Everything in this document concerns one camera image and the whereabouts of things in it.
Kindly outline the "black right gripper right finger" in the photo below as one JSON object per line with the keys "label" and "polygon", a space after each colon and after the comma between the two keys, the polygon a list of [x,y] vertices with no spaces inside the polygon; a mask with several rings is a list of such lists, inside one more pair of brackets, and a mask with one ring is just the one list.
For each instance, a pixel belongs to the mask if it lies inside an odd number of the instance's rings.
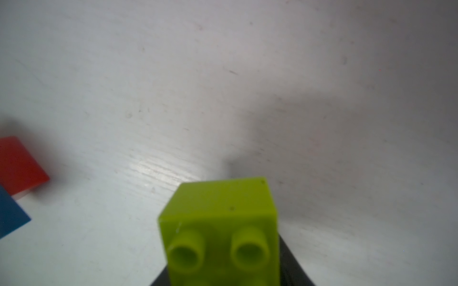
{"label": "black right gripper right finger", "polygon": [[305,273],[284,239],[279,236],[280,246],[280,285],[281,286],[315,286]]}

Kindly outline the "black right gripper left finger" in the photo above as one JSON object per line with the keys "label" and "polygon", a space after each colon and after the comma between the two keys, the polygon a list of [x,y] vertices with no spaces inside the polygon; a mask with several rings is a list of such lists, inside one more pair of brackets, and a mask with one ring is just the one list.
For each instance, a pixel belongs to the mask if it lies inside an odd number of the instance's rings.
{"label": "black right gripper left finger", "polygon": [[162,272],[157,278],[151,283],[150,286],[170,286],[168,267],[164,267]]}

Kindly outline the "green lego brick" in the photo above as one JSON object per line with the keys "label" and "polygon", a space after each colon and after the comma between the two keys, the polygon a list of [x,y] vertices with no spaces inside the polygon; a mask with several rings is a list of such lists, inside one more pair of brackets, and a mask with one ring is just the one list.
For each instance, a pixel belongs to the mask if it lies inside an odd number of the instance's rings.
{"label": "green lego brick", "polygon": [[280,284],[277,209],[263,177],[183,183],[158,224],[173,286]]}

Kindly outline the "dark blue square lego brick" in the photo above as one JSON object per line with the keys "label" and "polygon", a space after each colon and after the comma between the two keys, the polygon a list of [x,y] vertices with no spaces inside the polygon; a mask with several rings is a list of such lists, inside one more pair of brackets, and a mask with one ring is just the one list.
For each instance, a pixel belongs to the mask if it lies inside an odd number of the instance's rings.
{"label": "dark blue square lego brick", "polygon": [[16,201],[1,186],[0,197],[0,236],[6,237],[13,231],[31,221],[28,214],[16,203]]}

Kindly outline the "red lego brick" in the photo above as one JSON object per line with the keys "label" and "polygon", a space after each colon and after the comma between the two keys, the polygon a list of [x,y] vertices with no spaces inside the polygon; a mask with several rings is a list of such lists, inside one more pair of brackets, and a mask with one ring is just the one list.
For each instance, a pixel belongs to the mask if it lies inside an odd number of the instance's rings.
{"label": "red lego brick", "polygon": [[1,138],[1,186],[13,199],[24,197],[49,180],[18,137]]}

